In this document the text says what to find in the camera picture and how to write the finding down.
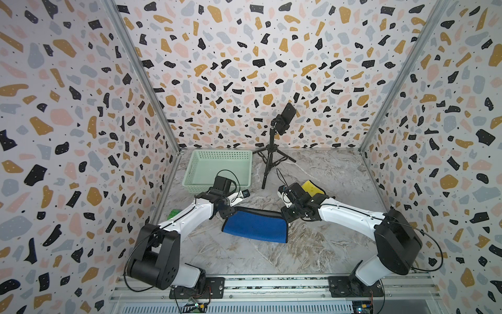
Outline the yellow grey dishcloth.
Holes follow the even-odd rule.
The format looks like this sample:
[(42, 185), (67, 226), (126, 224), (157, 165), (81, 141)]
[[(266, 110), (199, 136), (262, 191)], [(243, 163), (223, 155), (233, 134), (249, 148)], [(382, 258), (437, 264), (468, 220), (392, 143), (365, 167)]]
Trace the yellow grey dishcloth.
[(314, 197), (317, 194), (326, 195), (326, 192), (324, 191), (324, 189), (320, 188), (318, 185), (313, 183), (311, 180), (304, 182), (301, 187), (311, 197)]

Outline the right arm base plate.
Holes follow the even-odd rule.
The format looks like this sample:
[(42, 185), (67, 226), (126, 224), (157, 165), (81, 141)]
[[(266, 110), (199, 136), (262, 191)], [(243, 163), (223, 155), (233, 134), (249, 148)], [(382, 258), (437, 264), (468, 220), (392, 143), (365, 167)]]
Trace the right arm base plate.
[(369, 298), (385, 296), (383, 286), (380, 283), (374, 283), (371, 286), (367, 286), (356, 277), (356, 270), (361, 263), (362, 260), (359, 261), (350, 275), (328, 277), (328, 286), (332, 298)]

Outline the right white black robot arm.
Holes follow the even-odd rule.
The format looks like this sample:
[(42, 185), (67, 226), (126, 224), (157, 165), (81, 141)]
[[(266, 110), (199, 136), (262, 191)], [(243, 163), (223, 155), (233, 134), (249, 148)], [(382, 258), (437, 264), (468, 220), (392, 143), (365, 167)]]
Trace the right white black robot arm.
[(416, 230), (398, 211), (387, 213), (356, 208), (323, 193), (310, 195), (300, 184), (282, 185), (278, 196), (287, 222), (301, 219), (324, 221), (347, 227), (375, 242), (376, 253), (353, 269), (351, 281), (370, 287), (380, 279), (406, 276), (422, 249)]

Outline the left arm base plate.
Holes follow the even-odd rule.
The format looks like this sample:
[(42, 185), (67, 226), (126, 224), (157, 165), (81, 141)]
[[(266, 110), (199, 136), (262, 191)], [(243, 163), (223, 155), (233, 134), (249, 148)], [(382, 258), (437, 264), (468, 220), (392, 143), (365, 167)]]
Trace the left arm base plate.
[(224, 295), (224, 277), (205, 277), (199, 279), (194, 287), (177, 286), (169, 293), (171, 300), (222, 299)]

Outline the blue grey dishcloth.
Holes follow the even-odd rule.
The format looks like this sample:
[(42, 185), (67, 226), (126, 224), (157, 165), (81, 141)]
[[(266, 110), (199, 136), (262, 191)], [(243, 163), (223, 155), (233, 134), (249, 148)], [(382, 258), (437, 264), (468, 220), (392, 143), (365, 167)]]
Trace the blue grey dishcloth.
[(289, 226), (281, 212), (237, 207), (226, 218), (222, 232), (263, 242), (288, 243)]

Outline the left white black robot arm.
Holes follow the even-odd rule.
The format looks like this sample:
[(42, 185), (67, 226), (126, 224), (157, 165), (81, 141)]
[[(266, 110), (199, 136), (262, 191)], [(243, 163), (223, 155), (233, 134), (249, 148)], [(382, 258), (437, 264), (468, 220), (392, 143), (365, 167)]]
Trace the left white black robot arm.
[(141, 281), (151, 288), (171, 287), (189, 290), (195, 295), (206, 291), (205, 270), (182, 264), (180, 246), (183, 239), (200, 224), (216, 215), (228, 218), (233, 208), (250, 196), (238, 182), (216, 176), (208, 191), (195, 196), (193, 202), (173, 218), (158, 225), (146, 223), (125, 263), (124, 278)]

